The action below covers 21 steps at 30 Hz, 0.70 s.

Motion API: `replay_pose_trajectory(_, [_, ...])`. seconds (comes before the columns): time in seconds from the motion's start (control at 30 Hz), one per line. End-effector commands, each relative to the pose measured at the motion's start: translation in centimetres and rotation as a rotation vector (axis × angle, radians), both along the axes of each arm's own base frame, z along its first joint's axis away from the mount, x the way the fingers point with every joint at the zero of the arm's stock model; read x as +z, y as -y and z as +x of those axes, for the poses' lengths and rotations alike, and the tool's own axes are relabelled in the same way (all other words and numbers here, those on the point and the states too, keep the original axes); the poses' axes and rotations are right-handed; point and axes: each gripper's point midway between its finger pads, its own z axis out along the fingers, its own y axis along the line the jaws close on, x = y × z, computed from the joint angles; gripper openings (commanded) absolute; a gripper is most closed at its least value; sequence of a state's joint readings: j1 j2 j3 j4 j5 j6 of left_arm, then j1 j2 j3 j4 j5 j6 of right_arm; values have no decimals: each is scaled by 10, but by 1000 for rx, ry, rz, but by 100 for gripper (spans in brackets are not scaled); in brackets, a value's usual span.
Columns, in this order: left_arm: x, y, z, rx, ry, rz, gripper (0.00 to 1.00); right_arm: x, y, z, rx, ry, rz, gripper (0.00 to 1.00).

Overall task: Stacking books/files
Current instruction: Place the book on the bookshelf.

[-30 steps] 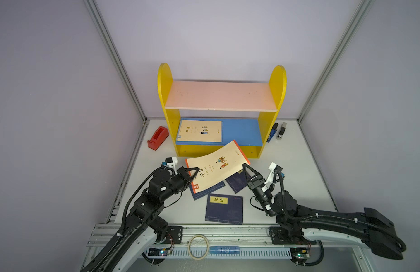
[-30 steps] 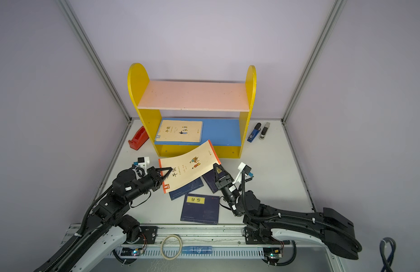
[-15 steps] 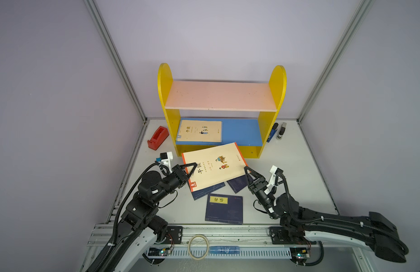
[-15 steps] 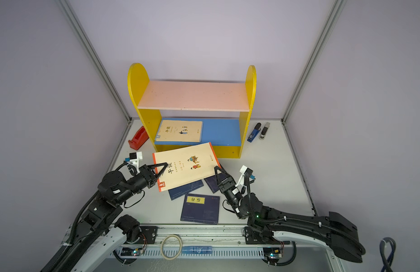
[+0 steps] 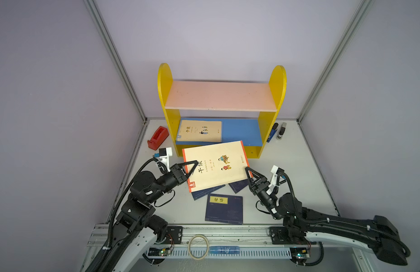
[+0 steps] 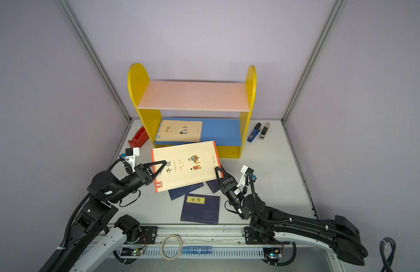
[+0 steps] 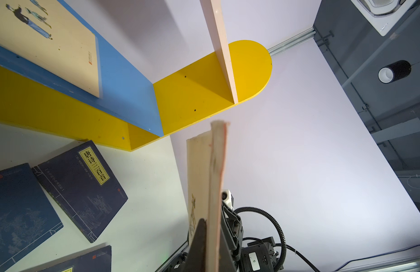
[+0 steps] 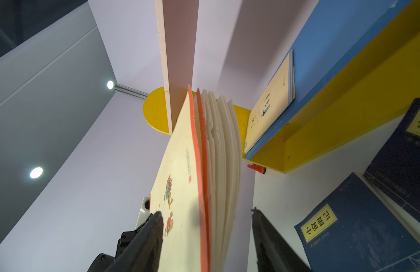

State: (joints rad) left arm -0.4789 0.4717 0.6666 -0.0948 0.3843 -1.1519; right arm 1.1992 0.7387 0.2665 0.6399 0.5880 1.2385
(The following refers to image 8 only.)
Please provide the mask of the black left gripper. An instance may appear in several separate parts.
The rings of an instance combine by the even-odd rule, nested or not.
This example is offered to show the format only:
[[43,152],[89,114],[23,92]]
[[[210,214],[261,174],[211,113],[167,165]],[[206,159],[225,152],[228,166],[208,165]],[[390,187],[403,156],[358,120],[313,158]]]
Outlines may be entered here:
[[124,253],[129,244],[134,240],[137,231],[126,231],[121,234],[117,243],[115,256],[100,253],[92,262],[87,272],[108,272],[109,269],[118,261],[118,258]]

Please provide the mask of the red-edged beige reading book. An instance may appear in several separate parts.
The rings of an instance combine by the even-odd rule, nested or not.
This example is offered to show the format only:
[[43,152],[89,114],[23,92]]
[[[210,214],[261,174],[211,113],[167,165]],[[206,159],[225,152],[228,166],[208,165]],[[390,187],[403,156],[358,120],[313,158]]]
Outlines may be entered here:
[[187,91],[155,182],[161,272],[221,272],[233,233],[245,135],[232,101]]

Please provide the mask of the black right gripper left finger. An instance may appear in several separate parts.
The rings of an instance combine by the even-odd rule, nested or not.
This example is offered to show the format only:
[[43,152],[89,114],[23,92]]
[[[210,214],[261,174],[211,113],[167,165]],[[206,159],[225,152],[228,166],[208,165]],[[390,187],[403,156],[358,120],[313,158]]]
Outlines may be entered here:
[[156,272],[160,264],[162,236],[163,217],[162,213],[157,211],[106,271]]

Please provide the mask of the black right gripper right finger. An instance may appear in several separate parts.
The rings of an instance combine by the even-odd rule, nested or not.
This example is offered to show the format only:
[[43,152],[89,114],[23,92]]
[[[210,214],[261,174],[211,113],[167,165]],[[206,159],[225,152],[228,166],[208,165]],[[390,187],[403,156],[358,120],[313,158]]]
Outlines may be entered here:
[[252,231],[259,272],[309,272],[311,270],[266,216],[256,208],[252,209]]

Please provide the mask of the blue-edged beige reading book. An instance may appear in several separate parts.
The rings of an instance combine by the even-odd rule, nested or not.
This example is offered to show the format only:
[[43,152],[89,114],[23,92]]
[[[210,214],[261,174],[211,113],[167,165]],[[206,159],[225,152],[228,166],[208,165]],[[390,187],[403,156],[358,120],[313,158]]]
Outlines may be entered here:
[[289,51],[252,109],[247,125],[247,154],[295,99],[294,56]]

